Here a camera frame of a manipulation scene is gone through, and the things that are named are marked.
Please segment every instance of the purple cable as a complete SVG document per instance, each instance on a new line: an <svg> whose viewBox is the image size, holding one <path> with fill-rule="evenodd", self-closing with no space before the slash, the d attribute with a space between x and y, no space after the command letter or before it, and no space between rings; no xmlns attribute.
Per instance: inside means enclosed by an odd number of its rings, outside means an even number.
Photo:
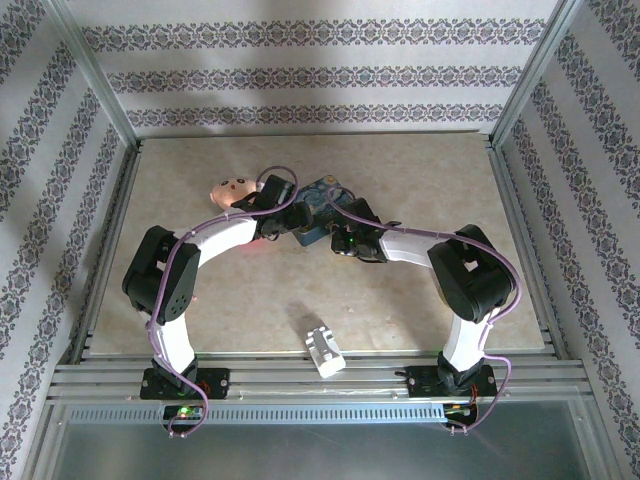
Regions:
<svg viewBox="0 0 640 480"><path fill-rule="evenodd" d="M507 315L510 312L512 312L513 309L516 308L516 306L520 302L520 299L522 298L522 282L520 281L520 275L518 275L518 272L516 271L515 267L511 264L511 262L504 255L502 255L500 252L497 252L493 248L486 246L484 243L478 242L477 240L473 240L471 238L463 237L461 235L456 235L456 234L453 234L453 233L446 233L446 232L437 232L437 231L434 231L434 230L417 230L417 229L413 229L413 228L393 227L391 225L383 225L382 223L373 222L371 220L367 220L367 219L358 217L357 215L353 215L352 213L349 213L346 210L342 209L339 205L337 205L331 199L331 193L333 191L335 191L335 190L343 190L343 191L347 192L349 195L351 195L352 198L355 198L355 195L353 194L353 192L351 192L351 190L349 190L347 188L344 188L344 187L338 187L338 186L330 187L325 192L325 198L327 199L327 202L329 203L329 205L331 205L338 213L344 215L345 217L347 217L347 218L349 218L351 220L355 220L356 222L363 223L365 225L369 225L369 226L372 226L372 227L375 227L375 228L381 228L381 229L384 229L384 230L393 230L393 231L396 231L396 232L410 233L410 234L414 234L414 235L421 235L421 236L424 236L424 237L431 237L431 238L436 238L436 239L442 238L442 239L445 239L445 240L457 240L457 241L462 242L462 243L473 245L474 247L479 248L480 250L482 250L484 252L487 252L490 255L493 255L495 258L497 258L507 268L507 270L509 270L509 273L511 273L511 275L513 276L514 282L515 282L516 295L515 295L514 299L512 300L512 302L504 310L502 310L500 313L498 313L498 315L496 315L495 317L490 318L489 320L487 320L487 325L485 326L484 330L482 331L482 335L480 336L480 341L478 342L478 349L484 351L484 344L487 341L487 337L489 335L489 330L491 330L491 328L493 328L493 324L497 320L501 319L505 315ZM504 392L504 389L506 388L507 383L509 382L509 379L511 378L511 362L509 361L509 359L507 357L500 357L500 356L493 356L493 355L484 354L484 358L486 358L487 360L499 360L499 361L504 362L506 364L506 366L507 366L507 374L504 377L504 381L502 382L502 385L500 386L500 389L498 390L498 393L496 394L496 396L493 398L493 400L489 404L489 407L487 408L487 410L484 412L484 415L482 415L482 417L480 419L476 420L473 423L473 425L470 425L469 427L461 428L458 431L468 432L468 431L473 430L478 425L480 425L487 418L487 416L491 413L491 411L494 409L496 403L498 402L498 399L500 398L500 396Z"/></svg>
<svg viewBox="0 0 640 480"><path fill-rule="evenodd" d="M225 215L224 217L216 217L216 218L212 218L211 220L207 220L206 222L203 222L200 225L195 226L193 229L191 229L191 231L187 232L182 238L180 238L180 240L178 240L176 244L173 246L173 248L171 249L171 252L169 253L169 257L167 258L167 263L165 265L164 272L162 273L162 279L160 280L160 286L158 287L158 296L156 297L156 303L153 307L151 318L146 323L146 329L149 335L149 341L151 342L151 347L153 348L153 352L155 355L158 356L160 361L163 363L163 366L169 372L171 372L172 375L174 375L176 378L178 378L179 380L184 382L186 385L191 387L193 390L195 390L202 397L202 400L204 402L204 405L203 405L204 411L202 413L202 417L200 418L198 423L196 423L193 427L191 427L186 432L182 432L180 434L180 437L182 438L186 438L187 436L191 435L198 428L200 428L200 426L205 422L205 420L207 419L207 415L209 413L209 399L207 397L207 394L204 392L204 390L202 390L198 385L196 385L194 382L192 382L188 378L182 376L180 372L177 372L168 362L165 361L165 359L162 357L162 349L158 345L158 342L156 341L155 336L151 331L151 326L158 320L158 315L160 314L160 307L162 305L162 300L164 298L164 292L167 288L167 281L169 279L169 272L171 271L171 265L173 264L173 260L180 246L183 243L185 243L189 238L193 237L194 235L196 235L198 232L201 232L205 228L209 228L210 226L215 225L217 223L228 222L229 220L233 220L236 218L270 215L272 213L279 212L280 210L283 210L287 208L289 205L291 205L293 201L296 199L296 197L298 196L299 185L298 185L298 177L296 176L295 172L290 168L280 166L280 165L269 167L263 170L262 173L260 173L260 175L258 175L256 183L259 182L267 172L270 172L272 170L285 170L289 172L289 174L293 177L293 191L291 192L291 195L289 196L287 201L278 205L277 207L270 208L268 210L261 210L258 212L232 213L231 215ZM168 431L169 431L169 436L171 437L173 437L174 435L174 432L171 428L172 425L173 425L173 421L169 422Z"/></svg>

